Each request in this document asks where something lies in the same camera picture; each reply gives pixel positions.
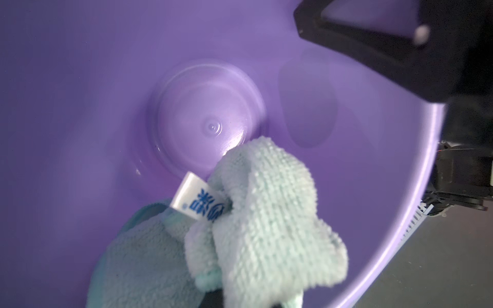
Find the white fabric tag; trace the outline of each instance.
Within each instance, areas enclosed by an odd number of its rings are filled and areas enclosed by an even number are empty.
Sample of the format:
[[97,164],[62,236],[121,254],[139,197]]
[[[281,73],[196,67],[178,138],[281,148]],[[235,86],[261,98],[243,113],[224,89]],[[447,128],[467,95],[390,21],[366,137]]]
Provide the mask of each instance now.
[[196,220],[215,221],[230,208],[231,202],[188,172],[171,201],[170,207]]

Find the towel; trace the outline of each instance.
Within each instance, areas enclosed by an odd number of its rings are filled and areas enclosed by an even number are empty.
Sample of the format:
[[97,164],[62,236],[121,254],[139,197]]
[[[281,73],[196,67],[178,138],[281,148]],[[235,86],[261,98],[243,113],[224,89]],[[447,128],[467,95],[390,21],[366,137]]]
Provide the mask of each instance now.
[[346,278],[346,246],[317,217],[310,172],[269,138],[229,150],[208,184],[232,210],[196,222],[185,255],[198,289],[223,288],[225,308],[300,308],[304,290]]
[[193,219],[148,205],[124,225],[99,260],[87,308],[196,308],[204,298],[188,273],[183,241]]
[[209,185],[231,211],[212,223],[170,200],[139,210],[99,260],[87,308],[198,308],[218,289],[225,308],[301,308],[304,290],[345,279],[346,247],[317,218],[310,172],[270,139],[228,151]]

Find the purple basin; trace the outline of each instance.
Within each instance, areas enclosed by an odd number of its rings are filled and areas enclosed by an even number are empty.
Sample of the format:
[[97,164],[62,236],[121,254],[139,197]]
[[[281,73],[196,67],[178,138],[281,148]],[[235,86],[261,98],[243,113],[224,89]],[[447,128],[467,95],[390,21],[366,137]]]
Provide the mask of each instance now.
[[[350,307],[411,219],[443,106],[300,39],[298,3],[0,3],[0,307],[84,307],[132,213],[260,135],[311,170],[348,247],[347,280],[304,307]],[[326,15],[411,35],[399,3],[338,0]]]

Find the white screw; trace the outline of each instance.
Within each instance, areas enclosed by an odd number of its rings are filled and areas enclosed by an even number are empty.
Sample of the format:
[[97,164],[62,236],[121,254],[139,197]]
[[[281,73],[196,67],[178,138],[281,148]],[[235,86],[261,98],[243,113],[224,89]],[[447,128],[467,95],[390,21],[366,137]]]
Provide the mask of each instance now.
[[424,45],[430,38],[430,27],[428,25],[421,25],[414,30],[413,44],[415,46]]

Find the black machine part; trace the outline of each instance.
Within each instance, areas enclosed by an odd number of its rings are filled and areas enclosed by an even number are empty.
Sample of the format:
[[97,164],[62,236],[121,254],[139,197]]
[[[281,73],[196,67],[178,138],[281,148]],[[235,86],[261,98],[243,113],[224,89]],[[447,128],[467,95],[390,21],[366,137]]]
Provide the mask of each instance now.
[[322,17],[334,0],[303,0],[299,36],[341,52],[428,102],[450,103],[442,139],[493,148],[493,0],[420,0],[425,43]]
[[[224,298],[222,289],[207,292],[204,296],[204,299],[200,303],[199,308],[223,308],[224,307]],[[282,308],[280,304],[272,306],[272,308]]]
[[440,143],[423,202],[434,205],[431,214],[449,205],[488,210],[483,202],[493,200],[492,166],[491,149]]

